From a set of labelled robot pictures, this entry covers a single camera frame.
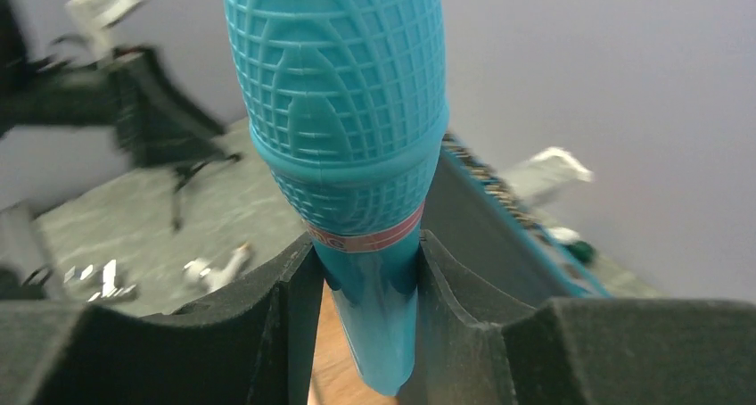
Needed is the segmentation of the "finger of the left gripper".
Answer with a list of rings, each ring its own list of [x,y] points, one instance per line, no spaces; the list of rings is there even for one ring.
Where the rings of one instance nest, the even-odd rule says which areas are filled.
[[[141,169],[225,161],[226,128],[172,83],[154,46],[115,48],[115,138]]]

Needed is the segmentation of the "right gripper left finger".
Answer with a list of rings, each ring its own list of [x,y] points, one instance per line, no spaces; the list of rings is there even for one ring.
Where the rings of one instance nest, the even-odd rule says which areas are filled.
[[[323,274],[307,236],[171,314],[1,305],[4,404],[304,404]]]

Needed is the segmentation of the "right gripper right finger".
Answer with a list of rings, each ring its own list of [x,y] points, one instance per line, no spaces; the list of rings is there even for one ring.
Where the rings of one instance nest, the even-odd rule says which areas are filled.
[[[747,302],[551,298],[533,308],[421,238],[415,370],[402,404],[755,401]]]

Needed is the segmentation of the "black tripod shock-mount stand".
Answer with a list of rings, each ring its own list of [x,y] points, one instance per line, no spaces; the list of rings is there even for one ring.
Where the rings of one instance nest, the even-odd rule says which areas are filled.
[[[236,163],[243,158],[241,153],[223,153],[218,158],[210,158],[204,161],[192,162],[187,165],[181,165],[173,169],[175,184],[171,193],[171,227],[174,232],[178,232],[183,226],[183,217],[181,214],[181,197],[182,189],[187,186],[191,180],[205,167],[212,162],[232,162]]]

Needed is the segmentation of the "blue microphone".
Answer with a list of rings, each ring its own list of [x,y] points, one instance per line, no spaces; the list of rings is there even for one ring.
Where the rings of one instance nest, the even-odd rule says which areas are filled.
[[[224,0],[251,141],[301,216],[357,371],[415,366],[421,218],[449,109],[441,0]]]

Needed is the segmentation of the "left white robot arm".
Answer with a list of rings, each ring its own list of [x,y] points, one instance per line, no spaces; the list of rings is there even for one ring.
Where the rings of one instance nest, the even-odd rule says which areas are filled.
[[[153,45],[117,46],[113,63],[29,58],[12,0],[1,0],[1,131],[17,126],[111,128],[136,168],[193,171],[239,161],[216,142],[223,124],[168,79]]]

